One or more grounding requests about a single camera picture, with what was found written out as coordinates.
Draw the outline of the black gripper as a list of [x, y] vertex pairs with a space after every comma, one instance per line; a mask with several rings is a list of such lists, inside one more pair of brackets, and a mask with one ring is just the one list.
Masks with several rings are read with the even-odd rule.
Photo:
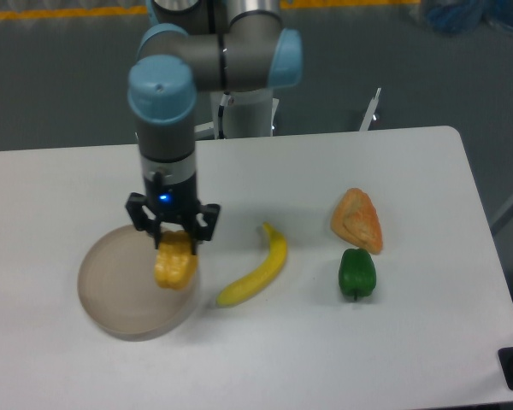
[[196, 154], [174, 162], [154, 161], [140, 156], [146, 196], [132, 192], [125, 204], [137, 231], [144, 231], [154, 241], [155, 249], [162, 240], [162, 222], [176, 224], [188, 234], [191, 252], [214, 235], [221, 206], [198, 201]]

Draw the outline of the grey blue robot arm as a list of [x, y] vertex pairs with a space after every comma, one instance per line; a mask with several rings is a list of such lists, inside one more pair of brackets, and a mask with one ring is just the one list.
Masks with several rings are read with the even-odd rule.
[[145, 191], [127, 212], [155, 241], [165, 223], [196, 248], [213, 237], [220, 206], [198, 200], [194, 108], [201, 91], [296, 85], [303, 46], [276, 1], [149, 1], [151, 27], [127, 81]]

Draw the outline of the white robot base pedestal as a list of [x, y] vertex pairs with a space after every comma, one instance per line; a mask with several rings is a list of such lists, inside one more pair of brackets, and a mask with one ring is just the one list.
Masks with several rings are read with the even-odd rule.
[[[127, 92], [133, 112], [140, 150], [146, 156], [180, 157], [194, 150], [194, 108], [198, 92], [189, 85], [168, 88], [163, 84]], [[271, 90], [235, 93], [233, 103], [224, 109], [228, 138], [269, 136], [272, 132], [273, 98]]]

